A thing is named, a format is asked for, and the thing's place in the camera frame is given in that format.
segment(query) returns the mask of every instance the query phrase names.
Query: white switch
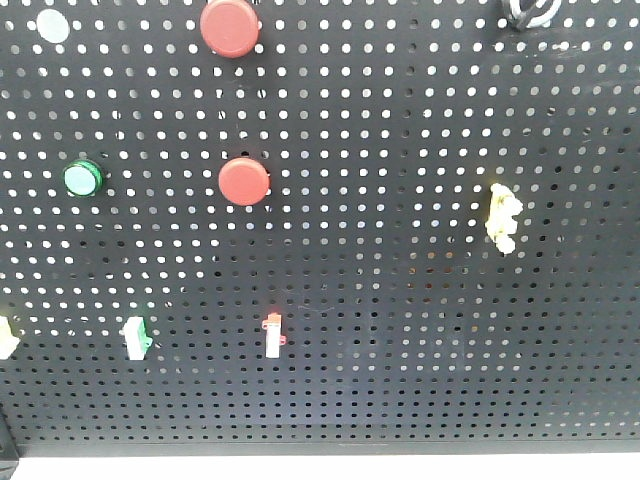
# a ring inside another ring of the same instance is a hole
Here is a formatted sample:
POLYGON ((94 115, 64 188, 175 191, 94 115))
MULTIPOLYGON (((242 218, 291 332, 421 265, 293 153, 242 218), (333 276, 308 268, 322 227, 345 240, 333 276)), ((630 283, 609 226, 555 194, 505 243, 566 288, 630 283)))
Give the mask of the white switch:
POLYGON ((20 339, 13 336, 9 319, 0 317, 0 360, 7 360, 15 352, 20 339))
POLYGON ((287 337, 282 335, 282 317, 272 313, 262 321, 262 328, 267 331, 266 353, 267 358, 280 358, 280 347, 287 343, 287 337))
POLYGON ((144 328, 144 319, 142 317, 130 317, 122 329, 125 342, 127 342, 127 352, 129 360, 144 360, 144 356, 153 343, 153 340, 147 337, 144 328))

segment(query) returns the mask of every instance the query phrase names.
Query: black pegboard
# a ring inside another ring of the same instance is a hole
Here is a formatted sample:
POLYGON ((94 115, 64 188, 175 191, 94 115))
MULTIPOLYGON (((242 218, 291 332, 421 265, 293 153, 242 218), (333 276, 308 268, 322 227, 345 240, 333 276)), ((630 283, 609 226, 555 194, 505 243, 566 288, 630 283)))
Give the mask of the black pegboard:
POLYGON ((498 1, 253 3, 261 43, 228 60, 204 1, 0 0, 21 454, 636 450, 638 2, 521 33, 498 1), (255 207, 217 187, 243 154, 255 207), (82 156, 110 173, 89 199, 60 180, 82 156), (525 203, 507 257, 494 182, 525 203))

